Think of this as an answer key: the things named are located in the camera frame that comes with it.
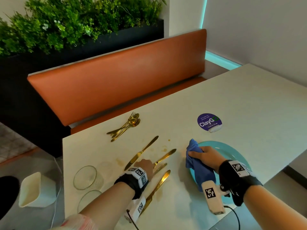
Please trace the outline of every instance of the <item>black planter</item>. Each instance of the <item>black planter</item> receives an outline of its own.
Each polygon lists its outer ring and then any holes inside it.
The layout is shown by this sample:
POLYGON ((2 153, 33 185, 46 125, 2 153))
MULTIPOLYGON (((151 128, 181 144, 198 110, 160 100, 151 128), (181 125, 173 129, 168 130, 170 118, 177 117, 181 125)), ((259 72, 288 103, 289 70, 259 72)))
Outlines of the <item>black planter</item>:
POLYGON ((0 122, 51 155, 62 154, 62 138, 70 135, 27 81, 29 73, 87 59, 164 37, 164 22, 101 35, 83 46, 61 52, 25 53, 0 59, 0 122))

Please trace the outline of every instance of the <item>white cable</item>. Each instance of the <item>white cable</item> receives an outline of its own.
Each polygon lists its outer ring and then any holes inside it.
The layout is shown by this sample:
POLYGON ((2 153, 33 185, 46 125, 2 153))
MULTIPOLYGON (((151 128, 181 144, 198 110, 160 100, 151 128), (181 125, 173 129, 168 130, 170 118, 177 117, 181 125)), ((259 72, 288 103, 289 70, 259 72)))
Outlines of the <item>white cable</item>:
MULTIPOLYGON (((55 161, 55 163, 56 163, 56 165, 57 165, 57 167, 58 167, 60 173, 63 174, 61 168, 59 167, 59 164, 56 162, 56 158, 54 157, 53 159, 54 159, 54 161, 55 161)), ((52 218, 52 221, 51 221, 51 227, 50 227, 50 228, 53 227, 54 217, 56 216, 56 202, 57 202, 57 199, 58 199, 58 197, 59 197, 59 193, 60 193, 61 189, 62 189, 62 178, 61 178, 61 180, 60 180, 59 191, 58 191, 58 193, 57 193, 57 195, 56 195, 56 201, 55 201, 55 203, 54 203, 54 214, 53 214, 53 218, 52 218)))

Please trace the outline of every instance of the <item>blue cloth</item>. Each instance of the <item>blue cloth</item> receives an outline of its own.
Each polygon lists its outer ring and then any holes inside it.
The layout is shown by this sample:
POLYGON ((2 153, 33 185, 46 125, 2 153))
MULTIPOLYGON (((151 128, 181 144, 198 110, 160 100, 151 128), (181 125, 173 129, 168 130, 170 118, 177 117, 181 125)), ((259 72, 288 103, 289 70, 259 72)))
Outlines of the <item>blue cloth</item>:
POLYGON ((212 180, 214 183, 216 183, 216 178, 213 172, 213 169, 210 168, 209 166, 204 165, 201 160, 192 158, 188 155, 189 151, 194 151, 194 152, 202 152, 204 153, 200 147, 198 147, 198 143, 194 140, 191 139, 189 146, 187 147, 187 152, 186 152, 186 159, 185 159, 185 166, 186 168, 192 168, 195 172, 195 180, 198 186, 198 190, 200 192, 203 191, 201 184, 206 181, 212 180))

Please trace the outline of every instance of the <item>black wrist strap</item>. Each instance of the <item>black wrist strap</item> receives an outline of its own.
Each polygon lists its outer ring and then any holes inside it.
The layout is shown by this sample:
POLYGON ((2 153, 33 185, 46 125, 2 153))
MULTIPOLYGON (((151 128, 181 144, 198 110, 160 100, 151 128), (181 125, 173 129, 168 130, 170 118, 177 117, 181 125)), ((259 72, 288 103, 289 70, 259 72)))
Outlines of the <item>black wrist strap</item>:
POLYGON ((252 185, 262 183, 252 174, 252 171, 240 162, 227 160, 219 168, 221 190, 230 190, 236 206, 241 206, 247 189, 252 185))
POLYGON ((140 186, 138 184, 138 180, 131 174, 124 174, 124 175, 120 176, 114 182, 114 184, 116 184, 118 182, 126 183, 128 186, 130 186, 135 191, 135 195, 133 197, 133 200, 141 197, 144 189, 146 188, 146 186, 148 184, 148 181, 147 181, 147 183, 142 188, 140 188, 140 186))

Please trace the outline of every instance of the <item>booth backrest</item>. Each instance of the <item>booth backrest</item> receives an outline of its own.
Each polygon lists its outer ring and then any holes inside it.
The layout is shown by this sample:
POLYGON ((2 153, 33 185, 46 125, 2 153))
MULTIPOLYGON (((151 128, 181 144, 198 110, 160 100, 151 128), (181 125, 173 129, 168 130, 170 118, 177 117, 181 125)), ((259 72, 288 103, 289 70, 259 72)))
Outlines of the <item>booth backrest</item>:
POLYGON ((205 29, 28 77, 64 125, 205 70, 205 29))

